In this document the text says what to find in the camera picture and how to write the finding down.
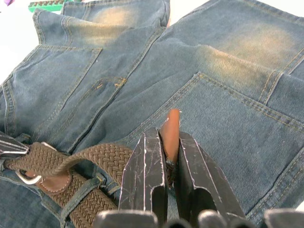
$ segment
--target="silver buckle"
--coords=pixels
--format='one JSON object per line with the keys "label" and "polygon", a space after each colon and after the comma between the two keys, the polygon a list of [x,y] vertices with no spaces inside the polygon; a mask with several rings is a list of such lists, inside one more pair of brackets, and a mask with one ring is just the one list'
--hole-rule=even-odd
{"label": "silver buckle", "polygon": [[15,173],[17,174],[17,176],[26,184],[28,185],[32,185],[32,184],[36,184],[37,182],[39,182],[42,178],[42,176],[36,176],[34,178],[28,178],[25,175],[23,175],[20,170],[16,170]]}
{"label": "silver buckle", "polygon": [[29,148],[26,145],[0,132],[0,159],[15,159],[28,152]]}
{"label": "silver buckle", "polygon": [[[46,142],[42,142],[42,145],[45,145],[51,149],[53,149],[54,151],[57,151],[54,147],[52,147],[51,145],[47,144]],[[28,178],[27,176],[23,175],[20,170],[16,170],[15,171],[17,176],[26,184],[31,185],[31,184],[36,184],[37,182],[39,182],[42,179],[42,176],[36,176],[32,179]]]}

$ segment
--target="denim fabric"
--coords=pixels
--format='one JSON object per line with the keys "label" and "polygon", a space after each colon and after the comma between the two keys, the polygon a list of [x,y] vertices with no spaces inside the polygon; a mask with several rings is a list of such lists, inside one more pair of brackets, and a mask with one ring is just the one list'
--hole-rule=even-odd
{"label": "denim fabric", "polygon": [[[219,164],[248,219],[259,224],[266,209],[298,206],[304,18],[254,0],[211,0],[166,28],[168,17],[168,0],[36,11],[39,45],[2,84],[0,131],[69,154],[105,142],[133,148],[142,131],[179,108],[180,129]],[[76,168],[103,174],[118,198],[103,170],[89,162]],[[1,179],[0,227],[59,226],[61,210],[47,196],[9,170]]]}

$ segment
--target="green object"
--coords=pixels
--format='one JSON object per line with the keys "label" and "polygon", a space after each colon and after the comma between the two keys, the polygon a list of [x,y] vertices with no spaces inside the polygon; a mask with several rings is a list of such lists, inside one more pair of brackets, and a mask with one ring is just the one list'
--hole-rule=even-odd
{"label": "green object", "polygon": [[29,4],[28,9],[31,12],[34,12],[35,9],[42,9],[47,11],[60,11],[63,4],[67,1],[73,1],[73,0],[35,1]]}

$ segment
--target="brown leather strip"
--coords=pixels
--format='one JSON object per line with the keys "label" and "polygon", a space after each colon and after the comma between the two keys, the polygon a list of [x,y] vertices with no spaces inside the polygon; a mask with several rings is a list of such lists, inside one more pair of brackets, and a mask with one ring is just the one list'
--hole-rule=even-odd
{"label": "brown leather strip", "polygon": [[[35,177],[32,171],[25,173],[28,177]],[[56,176],[43,177],[36,185],[47,195],[56,195],[64,192],[71,184],[72,174],[66,170]]]}

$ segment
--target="belt loop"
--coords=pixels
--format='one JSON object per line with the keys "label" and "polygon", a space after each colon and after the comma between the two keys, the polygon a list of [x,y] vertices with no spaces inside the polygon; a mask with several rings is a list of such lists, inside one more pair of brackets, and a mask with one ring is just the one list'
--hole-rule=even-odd
{"label": "belt loop", "polygon": [[103,185],[105,182],[105,178],[100,174],[96,175],[96,177],[92,179],[88,179],[74,194],[74,196],[70,199],[70,201],[65,205],[65,207],[61,211],[61,221],[60,227],[65,228],[67,217],[69,214],[77,207],[77,205],[83,200],[84,197],[87,196],[94,188]]}

